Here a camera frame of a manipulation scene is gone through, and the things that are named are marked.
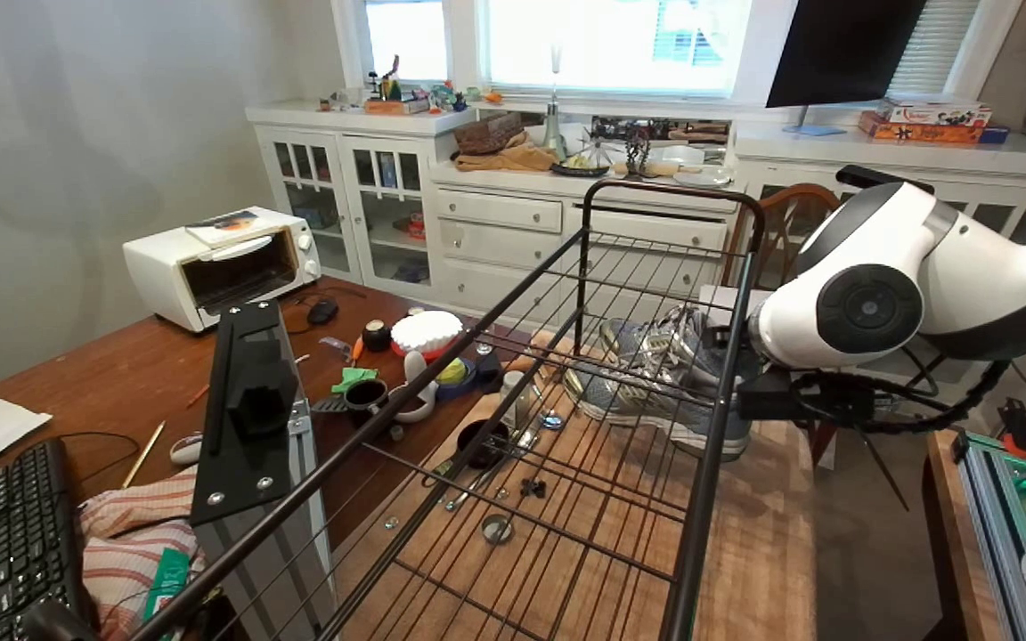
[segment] green object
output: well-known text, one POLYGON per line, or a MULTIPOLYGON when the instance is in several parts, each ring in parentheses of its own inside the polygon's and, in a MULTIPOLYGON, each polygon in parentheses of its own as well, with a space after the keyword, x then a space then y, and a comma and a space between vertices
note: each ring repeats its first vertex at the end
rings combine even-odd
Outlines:
POLYGON ((164 602, 186 593, 189 580, 189 556, 178 550, 164 550, 156 559, 156 578, 149 583, 149 596, 143 602, 143 620, 154 620, 164 602))
POLYGON ((360 385, 360 381, 378 381, 378 372, 371 372, 371 366, 340 366, 340 381, 332 385, 332 396, 346 396, 346 390, 360 385))

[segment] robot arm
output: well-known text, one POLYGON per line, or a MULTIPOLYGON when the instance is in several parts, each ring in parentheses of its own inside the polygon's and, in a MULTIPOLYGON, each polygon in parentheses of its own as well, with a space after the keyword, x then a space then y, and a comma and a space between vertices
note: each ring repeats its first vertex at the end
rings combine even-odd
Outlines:
POLYGON ((797 258, 797 279, 751 320, 769 361, 797 372, 881 361, 916 335, 945 358, 1026 352, 1026 247, 916 187, 847 198, 797 258))

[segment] floor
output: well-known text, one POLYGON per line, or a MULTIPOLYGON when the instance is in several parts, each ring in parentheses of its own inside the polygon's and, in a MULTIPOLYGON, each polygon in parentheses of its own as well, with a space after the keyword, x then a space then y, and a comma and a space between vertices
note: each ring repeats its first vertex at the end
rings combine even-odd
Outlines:
POLYGON ((941 620, 923 513, 923 439, 873 433, 908 513, 856 430, 835 433, 834 469, 814 482, 818 636, 908 641, 941 620))

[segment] computer keyboard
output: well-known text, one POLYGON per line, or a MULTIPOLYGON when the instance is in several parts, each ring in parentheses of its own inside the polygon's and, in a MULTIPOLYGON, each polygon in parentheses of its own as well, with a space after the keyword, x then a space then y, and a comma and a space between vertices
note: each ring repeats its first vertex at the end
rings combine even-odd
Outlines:
POLYGON ((39 442, 0 469, 0 636, 29 636, 24 613, 56 602, 91 620, 68 496, 64 442, 39 442))

